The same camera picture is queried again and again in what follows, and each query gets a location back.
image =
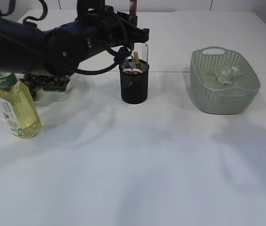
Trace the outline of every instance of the robotic arm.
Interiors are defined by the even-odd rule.
[[[43,32],[31,22],[27,25],[5,20],[0,11],[0,72],[101,74],[130,56],[132,43],[149,40],[149,29],[136,27],[137,16],[115,13],[105,0],[78,0],[77,14],[74,22]],[[111,49],[117,46],[123,47],[118,52]],[[115,57],[110,67],[93,72],[77,69],[82,61],[103,51]]]

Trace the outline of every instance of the white table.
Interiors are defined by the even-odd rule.
[[[39,17],[41,13],[31,10],[24,17]],[[266,24],[252,12],[178,11],[138,16],[139,27],[150,28],[152,72],[189,72],[193,51],[221,46],[240,52],[256,72],[266,73]],[[75,10],[49,10],[47,18],[37,24],[41,30],[50,30],[75,18]],[[102,53],[80,68],[102,69],[112,62],[111,55]]]
[[[266,73],[240,115],[205,114],[188,73],[151,72],[149,98],[119,74],[74,76],[39,108],[41,134],[0,121],[0,226],[266,226]]]

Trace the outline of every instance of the grapes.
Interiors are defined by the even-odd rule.
[[[31,94],[31,96],[32,96],[33,98],[36,98],[36,96],[37,96],[37,92],[34,91],[34,90],[31,90],[31,91],[30,91],[30,94]]]
[[[37,83],[35,81],[30,81],[29,89],[35,89],[37,87]]]
[[[65,92],[68,83],[70,82],[69,76],[54,77],[45,75],[25,74],[20,82],[24,83],[30,90],[33,100],[36,101],[37,91],[36,88],[43,87],[45,91],[59,91]]]
[[[24,84],[25,84],[27,87],[30,87],[30,81],[25,81]]]
[[[59,79],[59,82],[62,83],[62,84],[65,84],[67,82],[67,79],[65,77],[61,77]]]
[[[31,80],[33,77],[32,77],[32,75],[31,74],[26,74],[26,75],[24,75],[24,77],[23,77],[23,79],[25,80],[25,81],[29,81],[29,80]]]

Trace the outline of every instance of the white wall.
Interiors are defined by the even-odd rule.
[[[170,12],[178,10],[210,10],[212,0],[139,0],[140,12]],[[60,0],[62,9],[76,8],[76,0]],[[106,0],[115,10],[128,11],[129,0]]]
[[[212,11],[253,11],[266,23],[266,0],[213,0]]]
[[[75,9],[76,0],[45,0],[49,9]],[[0,9],[8,9],[9,0],[0,0]],[[129,0],[106,0],[115,10],[128,11]],[[170,12],[178,10],[253,11],[266,23],[266,0],[139,0],[140,12]],[[18,20],[28,10],[42,8],[38,0],[17,0],[14,14],[8,19]]]
[[[58,0],[45,0],[48,8],[58,9],[59,3]],[[7,12],[9,5],[9,0],[0,0],[0,9],[3,12]],[[10,20],[18,20],[21,18],[28,10],[34,8],[42,8],[41,3],[38,0],[17,0],[16,10],[15,12],[8,16],[7,18]]]

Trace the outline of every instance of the bottle label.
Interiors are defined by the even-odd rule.
[[[11,88],[17,83],[17,78],[14,73],[11,73],[9,76],[0,78],[0,89]]]
[[[12,133],[18,137],[23,137],[23,131],[11,103],[0,98],[0,110]]]

